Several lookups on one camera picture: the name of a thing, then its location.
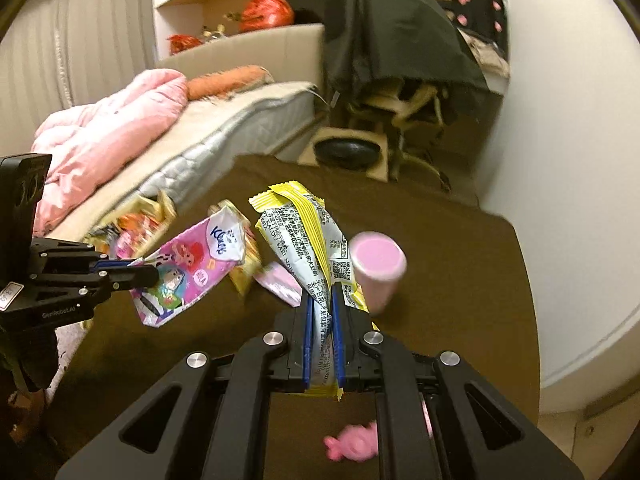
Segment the brown tablecloth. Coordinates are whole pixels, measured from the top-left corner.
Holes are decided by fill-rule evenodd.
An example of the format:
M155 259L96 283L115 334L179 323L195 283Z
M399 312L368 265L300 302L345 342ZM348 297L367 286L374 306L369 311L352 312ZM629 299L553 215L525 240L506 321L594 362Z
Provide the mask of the brown tablecloth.
M200 221L211 203L225 198L255 222L248 198L288 180L324 198L347 238L380 231L406 253L406 275L376 319L381 330L421 354L456 350L537 421L536 318L515 232L502 218L409 182L384 184L346 171L243 156L166 238ZM259 242L263 260L274 260ZM75 453L189 352L235 352L270 330L283 308L289 307L257 284L243 303L223 280L200 303L155 329L140 323L127 293L115 294L96 309L94 326L58 388L47 414L50 435L66 453ZM371 396L346 394L341 402L274 396L265 479L377 478L376 460L333 463L322 444L326 434L374 418Z

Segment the qr code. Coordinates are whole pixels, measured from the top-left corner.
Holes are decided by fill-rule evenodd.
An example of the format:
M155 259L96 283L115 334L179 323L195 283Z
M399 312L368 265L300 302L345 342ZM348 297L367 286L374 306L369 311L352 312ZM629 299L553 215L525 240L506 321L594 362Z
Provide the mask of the qr code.
M331 262L334 280L351 281L351 266L349 262Z

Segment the metal bolt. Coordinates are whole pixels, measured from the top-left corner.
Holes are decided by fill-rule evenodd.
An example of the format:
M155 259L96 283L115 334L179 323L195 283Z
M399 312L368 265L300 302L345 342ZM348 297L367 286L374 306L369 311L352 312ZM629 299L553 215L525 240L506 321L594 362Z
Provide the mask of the metal bolt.
M372 330L371 332L367 332L364 335L365 343L369 343L370 345L379 345L385 340L385 337L380 333Z
M191 368L202 368L205 364L207 364L207 356L202 352L194 352L193 354L187 357L187 364Z
M269 332L264 335L262 340L269 346L276 346L282 343L284 336L280 332Z
M455 352L443 352L440 355L442 364L447 366L455 366L460 363L460 356Z

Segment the pink blanket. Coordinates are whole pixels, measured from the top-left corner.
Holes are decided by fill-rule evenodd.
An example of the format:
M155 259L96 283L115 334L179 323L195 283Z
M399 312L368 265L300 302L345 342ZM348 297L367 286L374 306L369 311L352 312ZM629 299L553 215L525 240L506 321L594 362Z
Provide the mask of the pink blanket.
M187 81L175 70L146 70L124 90L93 105L51 114L31 151L53 155L34 236L50 232L95 189L142 153L180 116Z

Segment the headboard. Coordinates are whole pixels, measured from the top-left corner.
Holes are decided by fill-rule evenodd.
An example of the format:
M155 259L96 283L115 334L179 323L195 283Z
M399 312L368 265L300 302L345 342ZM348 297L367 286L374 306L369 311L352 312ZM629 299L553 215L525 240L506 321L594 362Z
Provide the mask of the headboard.
M322 89L322 25L267 28L215 40L158 61L188 79L255 64L265 67L277 82L310 81Z

